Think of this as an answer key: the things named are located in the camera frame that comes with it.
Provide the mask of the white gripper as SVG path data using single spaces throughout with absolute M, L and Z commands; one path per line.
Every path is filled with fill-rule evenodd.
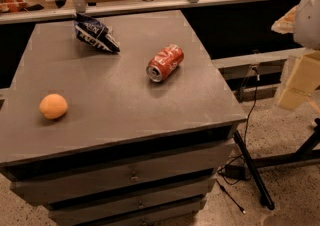
M 320 0 L 301 0 L 271 26 L 280 33 L 293 33 L 294 41 L 306 48 L 320 49 Z M 305 51 L 289 56 L 284 64 L 276 106 L 293 111 L 320 86 L 320 51 Z

